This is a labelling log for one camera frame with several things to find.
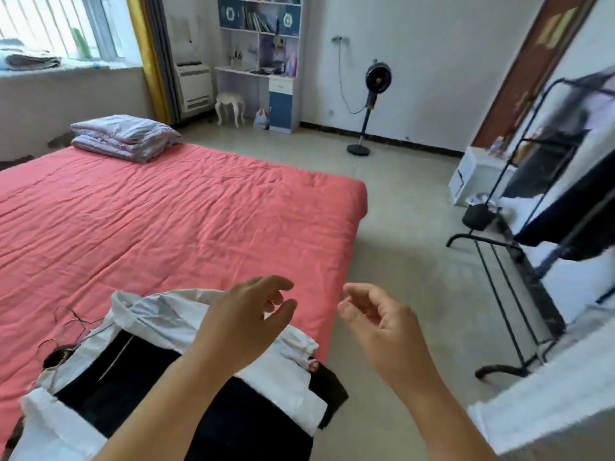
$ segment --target brown door frame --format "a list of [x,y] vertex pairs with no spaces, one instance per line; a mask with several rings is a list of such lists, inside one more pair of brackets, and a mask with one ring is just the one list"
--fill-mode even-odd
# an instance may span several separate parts
[[[536,14],[536,19],[538,19],[540,13],[542,12],[542,8],[544,7],[544,5],[548,1],[549,0],[544,0],[543,4],[541,6],[541,9]],[[534,88],[534,90],[531,92],[531,94],[528,97],[526,97],[525,105],[523,106],[523,110],[521,111],[521,114],[519,115],[519,118],[517,119],[517,122],[514,124],[513,129],[507,135],[504,136],[504,141],[505,141],[506,144],[508,144],[511,141],[511,139],[515,136],[515,134],[517,134],[517,131],[519,130],[519,127],[521,126],[521,124],[523,124],[523,122],[525,121],[525,118],[529,114],[529,112],[530,112],[530,110],[532,108],[532,105],[534,104],[534,101],[538,98],[540,92],[542,91],[542,89],[544,88],[545,84],[547,83],[547,81],[549,80],[551,75],[553,74],[553,71],[557,68],[557,66],[559,65],[560,61],[562,60],[562,57],[568,51],[568,47],[570,46],[570,44],[572,44],[572,41],[576,37],[576,34],[579,33],[579,30],[581,29],[583,24],[585,24],[585,21],[587,20],[587,17],[589,16],[589,13],[594,8],[594,5],[596,4],[596,1],[598,1],[598,0],[587,0],[587,2],[583,6],[580,7],[579,16],[576,17],[576,19],[574,20],[573,24],[570,26],[570,29],[568,29],[568,31],[566,32],[566,35],[562,38],[562,40],[561,40],[561,42],[560,42],[560,44],[558,46],[557,54],[549,62],[549,65],[548,65],[547,69],[545,69],[544,74],[540,78],[539,82],[536,84],[536,87]],[[529,41],[530,41],[529,34],[534,29],[535,23],[536,22],[534,22],[534,24],[532,24],[532,26],[528,30],[528,34],[527,34],[525,40],[523,41],[523,45],[519,49],[519,52],[517,53],[517,57],[515,58],[515,61],[513,61],[512,65],[511,65],[511,68],[508,71],[508,74],[506,74],[506,77],[504,78],[504,81],[502,82],[502,85],[500,86],[500,89],[499,89],[499,91],[497,92],[497,94],[495,96],[495,99],[491,103],[491,107],[489,108],[489,111],[485,115],[485,118],[483,119],[483,122],[481,123],[479,130],[476,132],[476,135],[474,136],[474,139],[472,141],[472,145],[476,144],[476,138],[479,136],[479,133],[480,133],[481,129],[483,128],[483,125],[487,121],[493,106],[496,104],[497,100],[500,98],[500,95],[503,92],[504,86],[506,85],[506,82],[508,81],[508,79],[509,79],[509,77],[511,75],[511,71],[514,69],[514,67],[516,66],[516,64],[519,61],[519,57],[520,57],[521,52],[528,46]]]

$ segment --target bookshelf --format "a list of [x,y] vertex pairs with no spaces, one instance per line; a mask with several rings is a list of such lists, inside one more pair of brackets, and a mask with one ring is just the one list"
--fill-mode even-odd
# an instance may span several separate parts
[[225,53],[215,68],[218,91],[242,94],[249,117],[268,109],[271,131],[292,133],[299,126],[305,1],[218,0]]

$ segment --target shelf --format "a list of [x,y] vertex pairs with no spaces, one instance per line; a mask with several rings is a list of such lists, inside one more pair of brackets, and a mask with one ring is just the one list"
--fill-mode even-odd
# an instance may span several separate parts
[[[272,32],[263,32],[262,30],[250,30],[250,29],[233,29],[233,28],[222,28],[222,30],[235,30],[237,32],[251,32],[252,34],[263,34],[264,36],[274,36],[275,34]],[[299,36],[285,36],[283,34],[278,34],[278,37],[286,37],[286,38],[299,38]]]
[[225,72],[234,72],[235,74],[243,74],[244,76],[254,76],[254,77],[263,77],[263,78],[276,78],[276,79],[282,79],[282,80],[289,80],[292,81],[294,79],[294,77],[288,77],[288,76],[279,76],[277,74],[256,74],[255,72],[250,72],[250,71],[241,71],[239,69],[233,69],[230,68],[229,66],[216,66],[214,69],[218,70],[218,71],[225,71]]
[[245,3],[259,3],[261,5],[283,5],[283,6],[301,6],[296,5],[295,3],[280,3],[280,2],[262,2],[259,0],[240,0]]

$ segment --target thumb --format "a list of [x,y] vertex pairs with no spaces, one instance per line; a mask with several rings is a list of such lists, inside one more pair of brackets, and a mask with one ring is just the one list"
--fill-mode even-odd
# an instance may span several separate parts
[[361,344],[374,333],[375,327],[350,301],[343,301],[338,304],[340,316],[348,322],[350,329],[354,332]]
[[265,322],[271,330],[271,333],[275,334],[273,339],[277,338],[278,335],[288,326],[296,308],[297,301],[294,299],[289,299],[284,301],[278,310],[273,312],[273,314],[266,319]]

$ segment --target hand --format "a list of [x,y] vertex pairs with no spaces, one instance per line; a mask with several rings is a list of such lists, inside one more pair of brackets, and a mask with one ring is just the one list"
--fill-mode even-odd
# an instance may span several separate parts
[[[233,286],[211,304],[186,354],[227,381],[252,364],[286,328],[297,302],[284,301],[280,291],[293,287],[292,281],[278,276]],[[275,312],[274,305],[280,305]],[[265,312],[274,313],[265,319]]]
[[385,290],[367,283],[348,283],[349,297],[338,310],[363,347],[365,355],[399,395],[422,390],[440,377],[414,312]]

